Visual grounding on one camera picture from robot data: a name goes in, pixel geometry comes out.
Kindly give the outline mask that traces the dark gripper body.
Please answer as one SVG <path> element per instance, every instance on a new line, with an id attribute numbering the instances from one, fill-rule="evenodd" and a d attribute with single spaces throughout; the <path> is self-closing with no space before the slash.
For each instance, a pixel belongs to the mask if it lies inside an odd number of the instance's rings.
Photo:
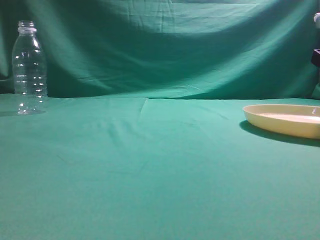
<path id="1" fill-rule="evenodd" d="M 315 23 L 315 27 L 317 30 L 320 30 L 320 13 L 317 12 L 314 17 L 313 21 Z M 319 66 L 320 65 L 320 48 L 316 48 L 312 52 L 312 57 L 311 57 L 311 63 L 314 66 Z"/>

